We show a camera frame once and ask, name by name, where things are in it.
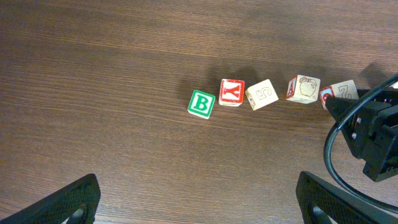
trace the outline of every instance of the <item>white block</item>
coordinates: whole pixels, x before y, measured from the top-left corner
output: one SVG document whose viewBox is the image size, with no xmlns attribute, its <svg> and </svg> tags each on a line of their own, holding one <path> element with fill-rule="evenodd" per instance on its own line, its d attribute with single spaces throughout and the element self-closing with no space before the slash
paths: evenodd
<svg viewBox="0 0 398 224">
<path fill-rule="evenodd" d="M 296 75 L 289 81 L 286 100 L 304 104 L 315 102 L 318 100 L 320 84 L 319 78 Z"/>
<path fill-rule="evenodd" d="M 329 96 L 352 100 L 359 99 L 358 91 L 356 90 L 354 80 L 348 80 L 345 82 L 326 86 L 319 91 L 319 97 L 321 98 L 322 106 L 325 110 L 327 110 L 326 98 L 328 98 Z"/>
<path fill-rule="evenodd" d="M 253 110 L 257 110 L 279 100 L 270 80 L 264 80 L 260 83 L 250 86 L 245 91 L 245 94 L 248 97 Z"/>
</svg>

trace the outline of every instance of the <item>green letter b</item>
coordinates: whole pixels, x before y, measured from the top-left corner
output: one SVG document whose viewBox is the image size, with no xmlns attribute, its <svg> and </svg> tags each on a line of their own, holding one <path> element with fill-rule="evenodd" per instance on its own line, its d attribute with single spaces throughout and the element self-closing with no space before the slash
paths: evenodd
<svg viewBox="0 0 398 224">
<path fill-rule="evenodd" d="M 207 105 L 206 104 L 209 102 L 209 99 L 204 97 L 204 96 L 201 96 L 201 95 L 197 95 L 197 97 L 198 97 L 198 100 L 197 100 L 197 103 L 194 106 L 194 108 L 196 110 L 200 110 L 200 111 L 207 110 Z"/>
</svg>

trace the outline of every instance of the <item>alphabet block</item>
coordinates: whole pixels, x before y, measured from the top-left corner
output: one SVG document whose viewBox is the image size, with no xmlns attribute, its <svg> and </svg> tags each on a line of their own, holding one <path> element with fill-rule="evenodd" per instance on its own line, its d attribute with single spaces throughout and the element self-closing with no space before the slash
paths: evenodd
<svg viewBox="0 0 398 224">
<path fill-rule="evenodd" d="M 223 79 L 220 87 L 218 104 L 239 106 L 243 103 L 244 81 Z"/>
<path fill-rule="evenodd" d="M 318 100 L 320 84 L 318 78 L 296 75 L 289 81 L 286 100 L 304 104 L 315 102 Z"/>
<path fill-rule="evenodd" d="M 209 119 L 215 101 L 215 96 L 194 90 L 188 106 L 188 112 L 201 118 Z"/>
<path fill-rule="evenodd" d="M 279 100 L 270 80 L 264 80 L 250 86 L 245 93 L 253 110 L 257 110 Z"/>
<path fill-rule="evenodd" d="M 345 82 L 326 86 L 319 91 L 319 97 L 321 98 L 323 109 L 325 110 L 327 110 L 325 106 L 326 98 L 328 98 L 329 96 L 353 100 L 359 99 L 358 91 L 356 90 L 354 80 L 348 80 Z"/>
</svg>

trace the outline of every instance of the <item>wooden block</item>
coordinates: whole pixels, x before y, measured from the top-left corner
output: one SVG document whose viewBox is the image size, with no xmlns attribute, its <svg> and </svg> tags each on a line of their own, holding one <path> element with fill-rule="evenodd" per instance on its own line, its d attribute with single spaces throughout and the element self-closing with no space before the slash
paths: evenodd
<svg viewBox="0 0 398 224">
<path fill-rule="evenodd" d="M 189 102 L 188 112 L 201 118 L 209 119 L 215 101 L 215 96 L 194 90 L 191 102 Z"/>
<path fill-rule="evenodd" d="M 329 96 L 353 100 L 359 99 L 354 80 L 348 80 L 345 82 L 326 86 L 319 91 L 319 97 L 321 98 L 323 109 L 325 110 L 327 110 L 325 106 L 326 98 L 328 98 Z"/>
<path fill-rule="evenodd" d="M 279 100 L 270 80 L 264 80 L 254 86 L 250 86 L 245 93 L 253 110 Z"/>
<path fill-rule="evenodd" d="M 289 81 L 286 100 L 297 103 L 312 103 L 318 100 L 321 80 L 305 75 L 296 75 Z"/>
<path fill-rule="evenodd" d="M 239 106 L 243 103 L 244 81 L 223 79 L 218 104 Z"/>
</svg>

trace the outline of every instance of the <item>apple drawing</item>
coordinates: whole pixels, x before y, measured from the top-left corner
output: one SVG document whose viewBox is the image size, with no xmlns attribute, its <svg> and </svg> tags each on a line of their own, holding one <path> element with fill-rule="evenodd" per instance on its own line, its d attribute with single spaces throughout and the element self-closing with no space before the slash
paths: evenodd
<svg viewBox="0 0 398 224">
<path fill-rule="evenodd" d="M 300 92 L 304 96 L 312 96 L 317 89 L 317 83 L 314 79 L 303 77 L 300 79 Z"/>
</svg>

